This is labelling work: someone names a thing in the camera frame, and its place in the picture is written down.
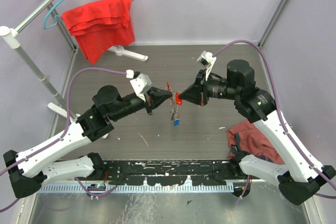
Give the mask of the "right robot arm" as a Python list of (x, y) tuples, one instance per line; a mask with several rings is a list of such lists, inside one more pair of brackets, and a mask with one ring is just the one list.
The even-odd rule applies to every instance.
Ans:
[[(230, 161), (233, 177), (241, 179), (252, 175), (277, 186), (292, 204), (300, 205), (335, 177), (331, 165), (320, 162), (310, 165), (304, 159), (308, 150), (291, 130), (285, 130), (282, 113), (277, 111), (274, 98), (256, 87), (255, 71), (245, 60), (232, 60), (227, 64), (227, 77), (211, 72), (214, 60), (199, 58), (204, 66), (196, 75), (195, 82), (180, 94), (180, 99), (196, 105), (207, 105), (209, 98), (233, 100), (239, 114), (259, 129), (270, 141), (284, 164), (262, 160), (248, 151), (235, 148)], [(300, 146), (303, 153), (296, 149)]]

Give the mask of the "metal key organizer red handle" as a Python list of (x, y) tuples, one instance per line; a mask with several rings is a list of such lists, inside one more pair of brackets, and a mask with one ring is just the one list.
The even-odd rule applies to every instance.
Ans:
[(173, 122), (174, 120), (180, 120), (180, 117), (178, 115), (178, 105), (175, 102), (176, 92), (171, 88), (171, 85), (168, 81), (166, 82), (166, 90), (172, 92), (172, 97), (170, 98), (170, 105), (172, 106), (171, 121)]

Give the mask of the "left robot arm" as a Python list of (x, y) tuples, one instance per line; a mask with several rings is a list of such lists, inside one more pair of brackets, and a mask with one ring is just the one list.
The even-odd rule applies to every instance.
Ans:
[(59, 180), (101, 179), (106, 166), (98, 153), (91, 152), (71, 161), (59, 161), (59, 158), (111, 132), (112, 122), (142, 109), (151, 115), (171, 96), (171, 92), (155, 87), (149, 88), (143, 99), (135, 93), (121, 97), (111, 85), (100, 88), (92, 98), (93, 106), (62, 132), (26, 152), (10, 150), (3, 155), (15, 197), (25, 198)]

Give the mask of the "silver key with red tag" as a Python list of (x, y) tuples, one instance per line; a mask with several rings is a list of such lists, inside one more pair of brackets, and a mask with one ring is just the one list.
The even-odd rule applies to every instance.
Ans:
[(175, 102), (178, 106), (181, 106), (183, 104), (183, 100), (180, 98), (180, 93), (177, 92), (175, 94)]

